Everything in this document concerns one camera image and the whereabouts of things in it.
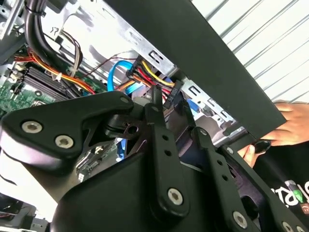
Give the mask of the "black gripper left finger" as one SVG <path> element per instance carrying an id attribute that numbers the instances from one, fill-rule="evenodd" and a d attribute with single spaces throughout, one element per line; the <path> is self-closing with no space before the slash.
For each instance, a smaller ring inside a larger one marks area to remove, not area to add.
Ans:
<path id="1" fill-rule="evenodd" d="M 16 161 L 61 176 L 82 154 L 124 138 L 125 159 L 116 167 L 146 158 L 151 209 L 185 217 L 189 203 L 174 136 L 164 119 L 162 90 L 151 92 L 143 106 L 123 92 L 109 91 L 10 112 L 0 122 L 1 149 Z"/>

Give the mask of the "person's hand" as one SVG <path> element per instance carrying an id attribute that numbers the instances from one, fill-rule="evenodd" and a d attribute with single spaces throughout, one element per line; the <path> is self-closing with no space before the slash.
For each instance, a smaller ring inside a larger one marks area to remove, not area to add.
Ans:
<path id="1" fill-rule="evenodd" d="M 269 140 L 272 145 L 265 157 L 257 155 L 252 145 L 238 151 L 250 166 L 257 161 L 277 164 L 282 168 L 296 168 L 302 162 L 309 161 L 309 105 L 277 103 L 276 107 L 284 116 L 285 123 L 261 137 L 262 140 Z"/>

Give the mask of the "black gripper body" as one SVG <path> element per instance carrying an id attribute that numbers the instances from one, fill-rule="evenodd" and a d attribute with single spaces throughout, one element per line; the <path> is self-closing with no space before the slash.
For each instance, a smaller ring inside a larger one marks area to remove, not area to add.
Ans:
<path id="1" fill-rule="evenodd" d="M 138 155 L 72 188 L 59 201 L 53 232 L 234 232 L 233 215 L 221 211 L 201 170 L 182 164 L 190 202 L 185 218 L 158 216 L 150 208 L 148 160 Z"/>

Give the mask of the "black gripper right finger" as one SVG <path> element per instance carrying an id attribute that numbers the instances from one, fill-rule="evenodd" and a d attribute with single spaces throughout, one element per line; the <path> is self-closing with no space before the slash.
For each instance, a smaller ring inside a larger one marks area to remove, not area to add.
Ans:
<path id="1" fill-rule="evenodd" d="M 181 161 L 210 179 L 221 211 L 238 225 L 236 232 L 308 231 L 309 162 L 296 168 L 268 162 L 249 167 L 239 155 L 207 144 L 209 137 L 201 135 Z"/>

